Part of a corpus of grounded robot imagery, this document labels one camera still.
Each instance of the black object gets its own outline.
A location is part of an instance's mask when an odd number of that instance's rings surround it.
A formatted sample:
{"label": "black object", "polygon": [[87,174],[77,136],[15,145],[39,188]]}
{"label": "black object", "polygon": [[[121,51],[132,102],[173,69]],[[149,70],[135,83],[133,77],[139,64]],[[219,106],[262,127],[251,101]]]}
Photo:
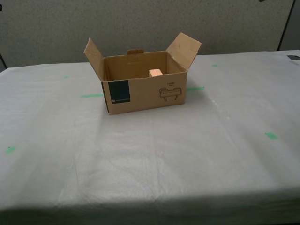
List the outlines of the black object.
{"label": "black object", "polygon": [[282,43],[283,37],[284,37],[284,35],[285,35],[285,30],[286,30],[287,25],[288,25],[288,23],[289,23],[289,20],[290,20],[290,17],[291,17],[291,14],[292,14],[292,11],[293,11],[295,2],[296,2],[296,0],[294,0],[294,1],[292,2],[292,7],[291,7],[291,10],[290,10],[289,16],[287,17],[287,20],[286,20],[286,23],[285,23],[285,28],[283,29],[283,32],[282,32],[282,35],[281,35],[281,39],[280,39],[280,42],[279,42],[279,45],[278,45],[278,48],[277,48],[277,51],[280,50],[281,43]]}
{"label": "black object", "polygon": [[0,54],[0,59],[1,59],[1,62],[3,63],[3,65],[4,65],[4,68],[7,69],[8,67],[6,66],[5,61],[4,61],[4,59],[2,58],[2,55],[1,55],[1,54]]}
{"label": "black object", "polygon": [[291,60],[300,60],[300,57],[297,55],[287,55]]}
{"label": "black object", "polygon": [[108,82],[112,104],[130,102],[128,80]]}

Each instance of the black label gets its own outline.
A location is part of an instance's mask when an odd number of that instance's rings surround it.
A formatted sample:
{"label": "black label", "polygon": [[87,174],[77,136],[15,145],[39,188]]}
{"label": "black label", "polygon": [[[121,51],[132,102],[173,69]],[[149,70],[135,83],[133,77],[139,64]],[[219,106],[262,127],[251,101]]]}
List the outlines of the black label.
{"label": "black label", "polygon": [[130,102],[128,81],[108,82],[112,104]]}

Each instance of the cardboard box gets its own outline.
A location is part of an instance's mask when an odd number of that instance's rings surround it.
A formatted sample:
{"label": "cardboard box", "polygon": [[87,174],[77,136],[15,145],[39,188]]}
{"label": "cardboard box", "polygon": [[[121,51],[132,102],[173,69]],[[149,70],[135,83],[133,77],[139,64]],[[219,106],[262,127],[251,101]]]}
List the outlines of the cardboard box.
{"label": "cardboard box", "polygon": [[[119,114],[183,104],[188,69],[200,46],[199,41],[180,33],[166,51],[137,49],[103,57],[89,39],[84,53],[102,83],[109,114]],[[149,77],[153,69],[160,69],[163,75]]]}

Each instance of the wooden block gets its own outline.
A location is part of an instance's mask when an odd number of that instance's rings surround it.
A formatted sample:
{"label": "wooden block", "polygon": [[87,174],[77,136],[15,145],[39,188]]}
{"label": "wooden block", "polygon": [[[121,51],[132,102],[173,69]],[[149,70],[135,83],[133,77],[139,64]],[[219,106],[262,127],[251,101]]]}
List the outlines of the wooden block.
{"label": "wooden block", "polygon": [[160,71],[160,69],[151,69],[149,70],[149,77],[154,77],[154,76],[160,76],[163,73]]}

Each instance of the box flap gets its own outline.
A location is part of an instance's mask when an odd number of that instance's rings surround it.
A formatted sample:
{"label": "box flap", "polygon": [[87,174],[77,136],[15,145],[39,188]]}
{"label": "box flap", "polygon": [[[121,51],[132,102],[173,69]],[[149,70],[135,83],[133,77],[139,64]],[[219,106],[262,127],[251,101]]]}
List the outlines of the box flap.
{"label": "box flap", "polygon": [[199,41],[180,33],[166,51],[178,64],[189,69],[201,45]]}
{"label": "box flap", "polygon": [[101,52],[98,50],[97,46],[92,39],[89,39],[88,44],[84,50],[84,54],[89,59],[94,71],[101,81],[104,80],[104,59]]}

